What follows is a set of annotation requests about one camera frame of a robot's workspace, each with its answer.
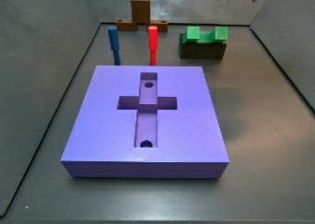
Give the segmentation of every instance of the red peg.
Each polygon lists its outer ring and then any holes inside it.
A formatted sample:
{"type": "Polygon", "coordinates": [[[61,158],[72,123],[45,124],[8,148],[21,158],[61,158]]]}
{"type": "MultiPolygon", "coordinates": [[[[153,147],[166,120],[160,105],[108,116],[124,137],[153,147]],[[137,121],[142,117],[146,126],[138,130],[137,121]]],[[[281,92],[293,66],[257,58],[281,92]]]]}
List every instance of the red peg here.
{"type": "Polygon", "coordinates": [[[149,26],[149,65],[156,65],[157,27],[149,26]]]}

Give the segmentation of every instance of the small round hole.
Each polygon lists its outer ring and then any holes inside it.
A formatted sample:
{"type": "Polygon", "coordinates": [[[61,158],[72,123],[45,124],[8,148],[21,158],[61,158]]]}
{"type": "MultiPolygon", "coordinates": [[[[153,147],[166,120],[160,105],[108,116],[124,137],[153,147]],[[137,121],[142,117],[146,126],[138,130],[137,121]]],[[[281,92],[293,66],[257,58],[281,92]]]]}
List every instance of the small round hole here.
{"type": "Polygon", "coordinates": [[[150,87],[153,86],[153,84],[152,84],[150,82],[145,82],[145,83],[144,83],[144,86],[145,86],[146,88],[150,88],[150,87]]]}
{"type": "Polygon", "coordinates": [[[140,144],[140,147],[152,147],[152,142],[148,140],[144,140],[140,144]]]}

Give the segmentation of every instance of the green notched block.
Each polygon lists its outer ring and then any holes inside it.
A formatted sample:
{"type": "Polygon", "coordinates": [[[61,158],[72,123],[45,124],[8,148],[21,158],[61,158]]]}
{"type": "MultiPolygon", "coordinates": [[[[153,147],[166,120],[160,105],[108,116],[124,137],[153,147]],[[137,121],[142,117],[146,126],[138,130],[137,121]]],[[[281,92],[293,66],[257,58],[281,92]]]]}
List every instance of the green notched block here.
{"type": "Polygon", "coordinates": [[[212,31],[200,31],[200,27],[186,27],[181,36],[181,42],[212,43],[224,42],[228,39],[228,28],[216,27],[212,31]]]}

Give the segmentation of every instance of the gray floor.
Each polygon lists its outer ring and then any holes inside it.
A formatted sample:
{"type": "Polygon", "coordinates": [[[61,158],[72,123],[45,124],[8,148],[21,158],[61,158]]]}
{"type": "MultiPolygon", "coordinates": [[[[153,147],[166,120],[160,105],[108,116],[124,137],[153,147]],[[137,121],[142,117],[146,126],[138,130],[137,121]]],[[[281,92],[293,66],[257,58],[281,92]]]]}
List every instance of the gray floor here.
{"type": "MultiPolygon", "coordinates": [[[[160,34],[157,65],[202,66],[230,160],[221,179],[68,175],[58,160],[88,81],[94,65],[113,63],[101,26],[2,221],[315,220],[313,113],[249,28],[229,28],[221,62],[178,59],[182,30],[160,34]]],[[[146,32],[118,40],[121,63],[146,65],[146,32]]]]}

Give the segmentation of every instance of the brown wooden block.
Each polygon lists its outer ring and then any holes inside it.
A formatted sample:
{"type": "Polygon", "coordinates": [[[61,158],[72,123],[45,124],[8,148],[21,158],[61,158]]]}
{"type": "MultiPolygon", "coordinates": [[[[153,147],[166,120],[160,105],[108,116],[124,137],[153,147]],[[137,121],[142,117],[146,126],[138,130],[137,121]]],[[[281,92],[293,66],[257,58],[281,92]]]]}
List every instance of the brown wooden block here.
{"type": "Polygon", "coordinates": [[[118,31],[137,31],[137,25],[130,19],[117,19],[114,25],[118,31]]]}
{"type": "Polygon", "coordinates": [[[130,0],[133,23],[149,24],[149,0],[130,0]]]}
{"type": "Polygon", "coordinates": [[[225,43],[181,43],[180,34],[180,59],[214,59],[221,60],[226,48],[225,43]]]}
{"type": "Polygon", "coordinates": [[[166,32],[168,22],[165,20],[152,20],[148,26],[156,26],[158,32],[166,32]]]}

